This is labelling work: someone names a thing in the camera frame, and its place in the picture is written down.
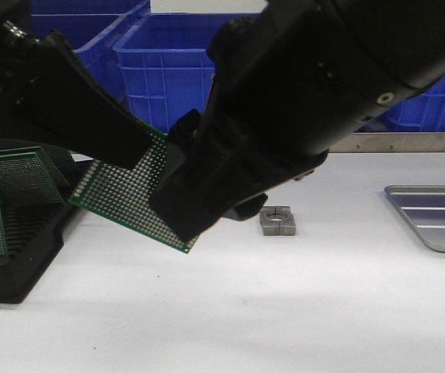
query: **white table surface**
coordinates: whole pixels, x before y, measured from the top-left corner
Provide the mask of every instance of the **white table surface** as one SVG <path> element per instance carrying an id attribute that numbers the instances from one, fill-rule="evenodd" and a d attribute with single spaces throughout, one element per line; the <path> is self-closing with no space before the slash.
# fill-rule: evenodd
<path id="1" fill-rule="evenodd" d="M 81 213 L 29 297 L 0 305 L 0 372 L 445 372 L 445 254 L 384 199 L 445 155 L 331 155 L 270 193 L 295 237 L 222 221 L 188 256 Z"/>
<path id="2" fill-rule="evenodd" d="M 266 0 L 151 0 L 152 12 L 237 13 L 260 12 Z"/>

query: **blue plastic crate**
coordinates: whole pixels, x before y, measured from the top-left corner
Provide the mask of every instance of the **blue plastic crate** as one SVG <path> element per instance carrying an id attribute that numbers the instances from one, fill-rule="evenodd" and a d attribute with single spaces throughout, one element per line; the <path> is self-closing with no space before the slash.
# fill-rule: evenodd
<path id="1" fill-rule="evenodd" d="M 445 76 L 428 92 L 393 107 L 383 120 L 390 131 L 445 132 Z"/>
<path id="2" fill-rule="evenodd" d="M 139 0 L 33 0 L 33 14 L 124 14 Z"/>
<path id="3" fill-rule="evenodd" d="M 214 63 L 205 50 L 237 14 L 152 14 L 117 42 L 130 110 L 161 131 L 203 110 Z"/>
<path id="4" fill-rule="evenodd" d="M 62 32 L 95 79 L 115 98 L 122 100 L 125 87 L 113 45 L 128 28 L 149 14 L 149 0 L 118 2 L 34 2 L 33 11 L 77 13 L 89 6 L 88 12 L 110 11 L 114 14 L 35 14 L 32 30 L 39 37 L 52 29 Z"/>
<path id="5" fill-rule="evenodd" d="M 32 31 L 39 37 L 52 29 L 63 33 L 95 79 L 115 98 L 125 94 L 113 44 L 127 31 L 124 16 L 35 15 Z"/>

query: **silver metal plate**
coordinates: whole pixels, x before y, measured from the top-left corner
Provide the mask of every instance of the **silver metal plate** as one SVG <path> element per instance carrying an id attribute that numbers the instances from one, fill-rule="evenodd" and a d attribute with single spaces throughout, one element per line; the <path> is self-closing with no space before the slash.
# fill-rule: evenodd
<path id="1" fill-rule="evenodd" d="M 331 153 L 445 153 L 445 132 L 351 134 L 334 144 Z"/>
<path id="2" fill-rule="evenodd" d="M 445 186 L 388 186 L 385 192 L 420 239 L 445 253 Z"/>

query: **metal bracket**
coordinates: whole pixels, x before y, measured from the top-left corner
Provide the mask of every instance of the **metal bracket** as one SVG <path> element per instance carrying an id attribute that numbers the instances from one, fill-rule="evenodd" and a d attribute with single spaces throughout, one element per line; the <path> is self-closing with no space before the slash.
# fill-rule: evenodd
<path id="1" fill-rule="evenodd" d="M 265 206 L 260 211 L 263 235 L 296 235 L 297 226 L 289 206 Z"/>
<path id="2" fill-rule="evenodd" d="M 445 132 L 351 134 L 331 153 L 445 153 Z"/>

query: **robotic arm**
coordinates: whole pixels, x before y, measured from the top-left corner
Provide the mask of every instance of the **robotic arm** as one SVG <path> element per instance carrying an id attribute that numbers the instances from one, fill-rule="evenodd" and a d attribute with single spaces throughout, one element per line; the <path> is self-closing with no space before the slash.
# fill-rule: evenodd
<path id="1" fill-rule="evenodd" d="M 23 3 L 0 1 L 0 138 L 134 167 L 150 146 L 144 125 L 62 35 L 38 40 L 13 26 Z M 258 18 L 223 26 L 207 53 L 216 64 L 207 108 L 169 133 L 151 199 L 186 242 L 222 216 L 252 217 L 266 190 L 309 173 L 336 141 L 435 84 L 445 73 L 445 0 L 272 0 Z"/>

